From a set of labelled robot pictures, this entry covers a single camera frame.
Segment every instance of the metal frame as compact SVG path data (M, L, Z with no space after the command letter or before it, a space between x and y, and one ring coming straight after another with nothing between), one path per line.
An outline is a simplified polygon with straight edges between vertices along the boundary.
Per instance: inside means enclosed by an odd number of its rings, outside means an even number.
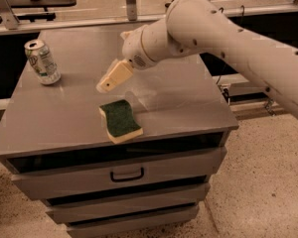
M18 18L14 15L7 0L0 0L0 15L6 29L17 29L19 25Z
M277 13L292 13L292 12L298 12L298 6L295 4L287 4L287 5L272 5L272 6L262 6L262 7L246 7L244 8L244 16L250 16L250 15L261 15L261 14L277 14ZM242 13L240 8L234 8L234 9L225 9L223 13L227 17L233 17L238 16ZM133 17L137 17L136 21L141 22L151 22L151 21L157 21L165 17L164 14L157 14L157 15L145 15L145 16L139 16L139 15L132 15ZM12 22L17 21L16 18L13 16L13 12L11 9L8 11L8 18L12 19ZM0 24L0 35L14 35L14 34L22 34L22 33L35 33L41 30L45 29L59 29L59 28L69 28L69 27L87 27L87 26L95 26L95 25L111 25L111 24L121 24L121 23L127 23L130 20L132 20L131 16L128 18L122 16L118 18L102 18L102 19L86 19L86 20L80 20L80 21L62 21L62 22L36 22L32 24L20 24L17 26L18 23L15 22L15 24L9 24L9 22L5 22L4 24Z
M137 0L126 0L126 8L128 20L137 20Z

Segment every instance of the drawer handle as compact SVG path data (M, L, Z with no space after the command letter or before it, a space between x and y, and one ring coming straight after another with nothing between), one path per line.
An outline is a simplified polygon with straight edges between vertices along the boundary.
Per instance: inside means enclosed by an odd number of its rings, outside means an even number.
M138 177L134 177L134 178L115 178L114 172L110 172L110 178L113 182L125 182L125 181L142 179L144 175L145 175L145 171L143 168L140 169L140 175Z

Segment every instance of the gray tabletop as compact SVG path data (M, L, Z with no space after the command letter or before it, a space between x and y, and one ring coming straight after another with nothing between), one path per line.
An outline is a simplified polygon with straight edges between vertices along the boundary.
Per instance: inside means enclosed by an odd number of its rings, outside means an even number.
M38 82L25 66L0 123L0 158L111 145L98 106L131 104L144 134L130 142L236 129L237 122L199 56L168 59L135 71L107 94L95 86L121 59L122 31L139 24L44 31L61 81Z

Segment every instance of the aluminum can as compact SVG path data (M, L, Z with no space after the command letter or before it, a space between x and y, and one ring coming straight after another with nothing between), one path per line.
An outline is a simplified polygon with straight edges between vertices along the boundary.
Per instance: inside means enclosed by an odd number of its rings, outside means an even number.
M61 78L49 47L42 40L32 40L25 44L28 61L42 84L53 84Z

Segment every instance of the sponge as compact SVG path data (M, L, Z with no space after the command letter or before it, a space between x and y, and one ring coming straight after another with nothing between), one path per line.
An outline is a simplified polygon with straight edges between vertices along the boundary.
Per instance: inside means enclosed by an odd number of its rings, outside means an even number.
M119 100L99 107L105 117L109 139L119 144L143 134L142 128L135 122L128 101Z

